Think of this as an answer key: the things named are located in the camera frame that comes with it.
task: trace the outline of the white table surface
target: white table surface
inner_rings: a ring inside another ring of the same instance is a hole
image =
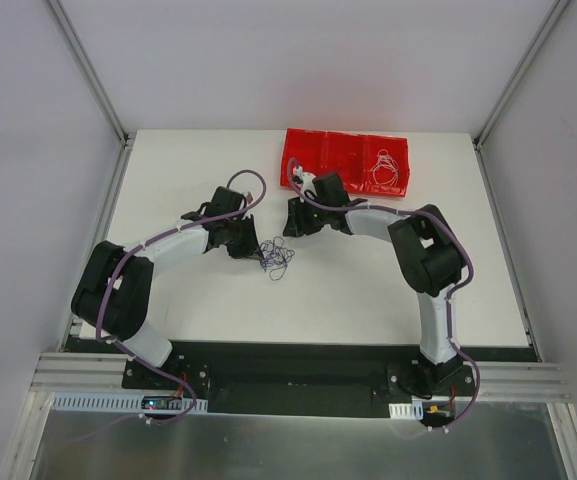
[[[477,160],[467,134],[387,133],[408,138],[411,176],[401,208],[436,204],[475,265],[457,294],[464,345],[526,346],[527,340]],[[253,214],[259,241],[281,235],[294,194],[279,187],[285,131],[140,130],[108,239],[125,244],[172,225],[210,200],[232,173],[252,168],[268,182]],[[259,192],[254,177],[233,188]],[[158,278],[149,318],[173,340],[413,344],[419,312],[391,244],[324,231],[286,239],[296,254],[273,282],[253,260],[225,248],[188,259]],[[94,336],[84,324],[81,336]]]

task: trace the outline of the tangled wire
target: tangled wire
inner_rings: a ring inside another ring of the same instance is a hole
[[[274,237],[272,240],[266,240],[259,245],[263,260],[260,260],[261,268],[268,272],[272,281],[281,280],[286,273],[288,263],[295,256],[295,251],[284,247],[282,237]]]

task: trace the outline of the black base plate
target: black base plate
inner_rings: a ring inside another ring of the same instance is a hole
[[[390,403],[409,403],[393,376],[415,362],[415,346],[173,342],[188,383],[214,413],[385,418]],[[471,396],[470,367],[433,392]],[[177,384],[126,362],[126,389],[174,391]]]

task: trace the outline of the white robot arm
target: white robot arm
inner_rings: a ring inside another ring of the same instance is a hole
[[[236,215],[245,204],[245,196],[219,187],[210,202],[189,212],[170,228],[148,240],[121,246],[104,241],[93,250],[71,302],[72,312],[96,326],[103,296],[113,271],[126,252],[143,245],[124,265],[121,276],[103,312],[102,328],[122,341],[135,355],[155,367],[164,367],[171,358],[171,342],[148,321],[148,303],[152,281],[177,266],[184,259],[226,246],[232,258],[261,259],[252,215],[231,216],[222,220],[209,218]],[[191,221],[202,225],[187,227]],[[151,243],[153,238],[161,240]]]
[[[355,207],[365,202],[362,199],[351,201],[336,173],[319,177],[303,171],[295,171],[295,174],[295,181],[301,186],[302,193],[307,185],[310,192],[308,198],[320,205]],[[421,210],[447,226],[434,205],[427,205]],[[404,278],[417,292],[421,319],[420,363],[425,363],[435,382],[457,371],[462,360],[449,338],[446,295],[460,281],[465,262],[450,239],[423,218],[370,208],[324,210],[304,202],[300,197],[288,201],[284,236],[311,235],[325,225],[348,235],[368,235],[393,244]],[[432,245],[426,247],[422,240],[431,240]]]

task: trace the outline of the white wall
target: white wall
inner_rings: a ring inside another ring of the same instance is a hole
[[[130,131],[477,133],[553,0],[64,0]]]
[[[117,142],[41,1],[0,1],[0,466]]]
[[[577,1],[484,155],[537,339],[577,405]]]

